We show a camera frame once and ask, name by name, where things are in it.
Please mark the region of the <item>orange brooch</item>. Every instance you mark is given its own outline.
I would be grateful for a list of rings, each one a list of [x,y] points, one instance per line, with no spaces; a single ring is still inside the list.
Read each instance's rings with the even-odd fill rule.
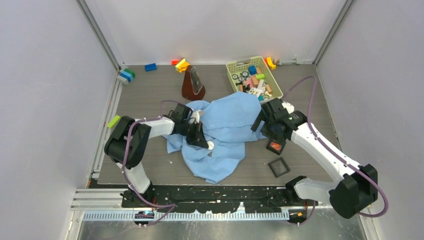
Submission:
[[[281,145],[276,142],[271,142],[270,147],[276,151],[279,151],[281,149]]]

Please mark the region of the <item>light blue shirt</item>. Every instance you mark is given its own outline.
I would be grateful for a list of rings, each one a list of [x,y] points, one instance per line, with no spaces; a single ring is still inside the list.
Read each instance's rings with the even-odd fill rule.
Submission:
[[[187,143],[180,134],[166,136],[167,152],[180,151],[192,174],[217,184],[230,176],[246,157],[246,142],[264,138],[251,127],[261,111],[257,96],[235,92],[212,102],[197,100],[187,103],[193,111],[202,111],[203,134],[214,144],[212,150]]]

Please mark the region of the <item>black square frame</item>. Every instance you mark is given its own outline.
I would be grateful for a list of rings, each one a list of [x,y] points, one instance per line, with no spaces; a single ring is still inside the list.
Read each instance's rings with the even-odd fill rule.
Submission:
[[[269,140],[267,145],[266,145],[266,149],[271,151],[272,153],[276,154],[276,155],[281,155],[284,148],[285,148],[286,142],[277,142],[275,140]]]
[[[272,171],[275,178],[279,178],[291,171],[290,167],[286,163],[283,157],[279,157],[268,163],[270,170]]]

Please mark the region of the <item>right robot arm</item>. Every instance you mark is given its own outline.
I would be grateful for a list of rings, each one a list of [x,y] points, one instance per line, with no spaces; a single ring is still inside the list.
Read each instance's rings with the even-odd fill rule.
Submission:
[[[271,142],[283,146],[291,141],[306,151],[330,176],[331,181],[298,176],[286,183],[285,198],[291,205],[303,200],[329,204],[343,218],[350,219],[378,200],[378,172],[362,166],[329,142],[301,111],[280,98],[261,105],[251,127]]]

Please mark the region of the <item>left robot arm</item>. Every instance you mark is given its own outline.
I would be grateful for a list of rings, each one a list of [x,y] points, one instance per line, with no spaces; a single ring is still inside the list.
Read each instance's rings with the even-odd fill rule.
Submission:
[[[151,180],[142,164],[149,139],[169,135],[185,137],[187,144],[213,150],[214,143],[206,140],[201,110],[194,111],[178,103],[174,110],[155,119],[134,119],[123,116],[119,119],[104,146],[104,153],[121,169],[129,187],[135,192],[134,200],[141,207],[153,202],[153,193],[148,190]]]

